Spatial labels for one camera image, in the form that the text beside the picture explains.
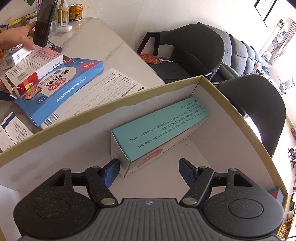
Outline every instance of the teal medicine box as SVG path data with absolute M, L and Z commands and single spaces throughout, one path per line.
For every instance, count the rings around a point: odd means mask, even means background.
M 209 116 L 190 97 L 112 130 L 111 156 L 126 176 L 188 138 Z

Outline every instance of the human hand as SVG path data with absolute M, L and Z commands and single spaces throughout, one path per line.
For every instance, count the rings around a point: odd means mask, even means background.
M 33 22 L 27 26 L 10 28 L 0 33 L 0 49 L 7 50 L 22 44 L 29 50 L 35 50 L 35 44 L 28 38 L 28 36 L 34 36 L 35 25 L 36 22 Z

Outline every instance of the finger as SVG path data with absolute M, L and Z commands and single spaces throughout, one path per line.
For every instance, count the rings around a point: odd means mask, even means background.
M 35 22 L 32 22 L 32 23 L 30 23 L 29 25 L 27 25 L 27 28 L 28 28 L 28 30 L 32 30 L 34 27 L 36 26 L 36 21 Z
M 23 35 L 20 39 L 20 44 L 24 45 L 29 50 L 35 50 L 36 46 L 28 37 Z
M 36 22 L 32 22 L 27 26 L 24 26 L 22 28 L 25 28 L 25 32 L 28 33 L 28 36 L 31 34 L 32 29 L 36 26 Z
M 31 36 L 33 38 L 34 37 L 34 32 L 35 31 L 32 29 L 28 36 Z

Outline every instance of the blue medicine box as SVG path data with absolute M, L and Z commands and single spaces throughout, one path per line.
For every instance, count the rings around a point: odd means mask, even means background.
M 101 61 L 72 58 L 29 88 L 16 103 L 38 127 L 65 100 L 103 71 Z
M 195 97 L 167 106 L 112 130 L 111 156 L 120 160 L 122 176 L 129 175 L 188 138 L 208 116 Z

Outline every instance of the gray sofa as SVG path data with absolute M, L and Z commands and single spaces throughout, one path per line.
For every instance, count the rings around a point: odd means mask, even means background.
M 259 53 L 246 43 L 237 40 L 231 34 L 218 28 L 208 26 L 223 39 L 225 50 L 223 62 L 233 68 L 239 75 L 251 74 L 257 62 L 261 63 Z M 211 82 L 221 82 L 235 78 L 223 65 L 220 66 Z

